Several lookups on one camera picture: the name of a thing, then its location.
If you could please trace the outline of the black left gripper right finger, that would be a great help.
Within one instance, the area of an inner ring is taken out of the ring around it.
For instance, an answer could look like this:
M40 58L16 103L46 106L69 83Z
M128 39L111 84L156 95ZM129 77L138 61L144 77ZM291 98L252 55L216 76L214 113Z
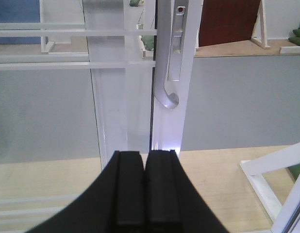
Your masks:
M227 232L191 183L175 151L150 151L145 178L148 233Z

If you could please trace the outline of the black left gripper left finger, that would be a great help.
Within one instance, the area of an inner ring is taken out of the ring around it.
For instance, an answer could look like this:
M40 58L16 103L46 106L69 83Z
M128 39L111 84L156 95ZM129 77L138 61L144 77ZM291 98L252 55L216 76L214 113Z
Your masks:
M115 151L93 183L31 233L143 233L143 162L137 151Z

